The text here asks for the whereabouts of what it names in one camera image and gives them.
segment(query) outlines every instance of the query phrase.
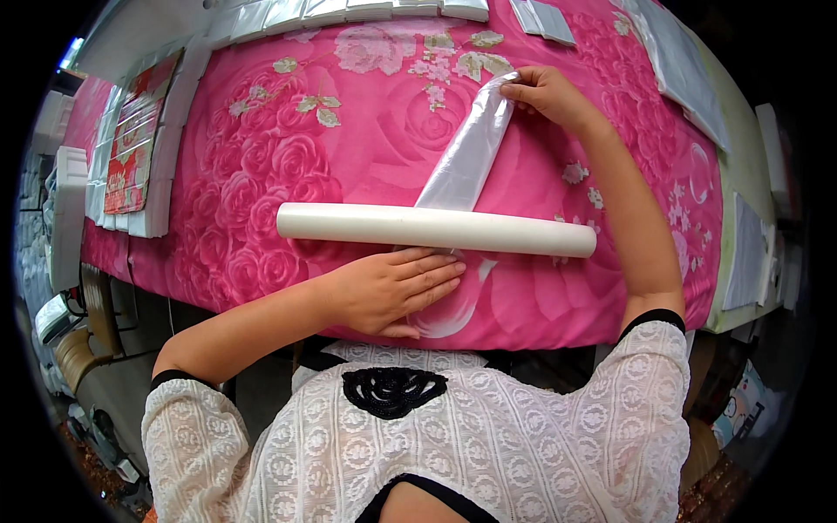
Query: black beaded embroidery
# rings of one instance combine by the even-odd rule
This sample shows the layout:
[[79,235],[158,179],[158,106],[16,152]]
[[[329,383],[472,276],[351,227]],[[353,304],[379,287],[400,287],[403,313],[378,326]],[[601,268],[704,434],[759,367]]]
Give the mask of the black beaded embroidery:
[[448,378],[404,367],[371,367],[343,373],[343,393],[352,404],[381,419],[403,418],[448,390]]

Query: black sleeve cuff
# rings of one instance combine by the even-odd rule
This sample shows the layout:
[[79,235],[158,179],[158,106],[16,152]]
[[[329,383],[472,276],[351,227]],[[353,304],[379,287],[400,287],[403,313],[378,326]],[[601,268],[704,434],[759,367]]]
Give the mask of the black sleeve cuff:
[[681,318],[679,314],[669,309],[653,309],[643,312],[642,314],[634,318],[633,321],[628,323],[628,326],[625,327],[625,330],[622,331],[622,334],[619,336],[619,341],[617,341],[617,343],[622,341],[622,338],[626,337],[628,333],[634,329],[634,327],[640,326],[643,323],[647,323],[649,321],[657,320],[664,321],[665,323],[671,323],[673,326],[677,327],[677,329],[680,332],[682,332],[683,334],[686,333],[686,323],[683,321],[683,318]]
[[209,384],[209,382],[199,380],[195,376],[189,374],[188,372],[183,372],[179,369],[168,369],[167,371],[160,372],[159,374],[154,376],[154,379],[151,380],[151,391],[149,392],[153,392],[154,389],[160,387],[165,382],[170,382],[171,380],[194,380],[196,382],[203,383],[204,385],[213,390],[218,390],[214,386]]

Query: wooden chair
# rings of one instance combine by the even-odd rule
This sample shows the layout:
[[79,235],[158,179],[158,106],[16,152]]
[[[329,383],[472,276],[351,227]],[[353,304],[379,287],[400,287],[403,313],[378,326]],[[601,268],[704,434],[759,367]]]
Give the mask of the wooden chair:
[[[81,285],[88,326],[65,335],[55,349],[55,359],[73,394],[78,390],[81,380],[93,368],[147,354],[125,354],[119,333],[136,327],[120,329],[116,324],[119,313],[114,311],[113,307],[110,276],[92,265],[82,264]],[[104,347],[105,354],[96,356],[90,349],[91,334]]]

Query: woman's left hand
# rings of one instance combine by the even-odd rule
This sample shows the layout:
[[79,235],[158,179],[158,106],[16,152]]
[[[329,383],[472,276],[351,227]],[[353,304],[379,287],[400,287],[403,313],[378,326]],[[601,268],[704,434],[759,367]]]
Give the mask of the woman's left hand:
[[334,325],[364,334],[418,339],[415,327],[394,323],[456,289],[465,264],[455,256],[413,247],[374,254],[317,278]]

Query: pink floral tablecloth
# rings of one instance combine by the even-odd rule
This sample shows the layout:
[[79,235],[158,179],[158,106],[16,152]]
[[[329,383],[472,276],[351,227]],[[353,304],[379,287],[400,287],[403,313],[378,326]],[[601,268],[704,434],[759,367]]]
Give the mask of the pink floral tablecloth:
[[[497,0],[487,24],[403,18],[215,52],[182,135],[169,234],[129,239],[88,221],[82,259],[143,289],[223,311],[389,250],[282,239],[276,211],[286,201],[413,205],[480,85],[514,67],[551,64],[628,145],[669,218],[686,325],[701,327],[720,257],[715,147],[660,97],[647,54],[617,8],[607,0],[552,3],[575,49],[524,34],[509,3]],[[626,293],[587,165],[558,126],[515,114],[476,211],[587,224],[598,233],[596,252],[590,259],[466,252],[463,284],[408,319],[422,340],[398,342],[516,350],[614,341]],[[326,334],[387,342],[343,329]]]

